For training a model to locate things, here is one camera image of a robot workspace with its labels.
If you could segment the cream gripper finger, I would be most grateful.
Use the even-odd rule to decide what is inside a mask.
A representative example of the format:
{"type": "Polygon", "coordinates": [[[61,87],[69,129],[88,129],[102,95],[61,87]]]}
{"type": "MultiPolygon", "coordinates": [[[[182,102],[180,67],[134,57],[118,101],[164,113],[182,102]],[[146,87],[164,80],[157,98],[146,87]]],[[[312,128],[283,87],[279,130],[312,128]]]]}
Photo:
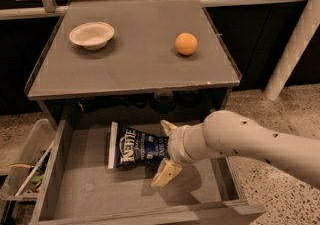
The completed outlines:
{"type": "Polygon", "coordinates": [[[160,124],[163,128],[164,133],[168,136],[171,137],[176,133],[177,126],[167,120],[161,120],[160,124]]]}
{"type": "Polygon", "coordinates": [[[164,187],[182,171],[182,166],[172,159],[164,158],[158,167],[151,185],[153,187],[164,187]]]}

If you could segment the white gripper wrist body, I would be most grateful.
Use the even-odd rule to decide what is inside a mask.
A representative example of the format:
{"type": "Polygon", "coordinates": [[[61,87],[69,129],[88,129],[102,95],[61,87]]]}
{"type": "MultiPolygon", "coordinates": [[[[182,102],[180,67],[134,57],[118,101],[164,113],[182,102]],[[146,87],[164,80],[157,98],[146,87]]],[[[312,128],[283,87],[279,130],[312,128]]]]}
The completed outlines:
{"type": "Polygon", "coordinates": [[[174,126],[168,136],[169,157],[179,164],[193,164],[214,157],[214,152],[203,138],[200,124],[174,126]]]}

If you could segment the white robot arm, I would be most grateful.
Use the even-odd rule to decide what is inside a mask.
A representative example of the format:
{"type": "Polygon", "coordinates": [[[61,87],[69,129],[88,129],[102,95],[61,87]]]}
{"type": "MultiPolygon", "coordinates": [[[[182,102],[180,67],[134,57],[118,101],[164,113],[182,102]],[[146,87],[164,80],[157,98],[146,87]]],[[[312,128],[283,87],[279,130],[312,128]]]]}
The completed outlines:
{"type": "Polygon", "coordinates": [[[196,125],[161,122],[169,137],[169,156],[160,163],[152,185],[163,187],[187,164],[240,156],[265,162],[320,188],[320,141],[267,129],[228,110],[214,111],[196,125]]]}

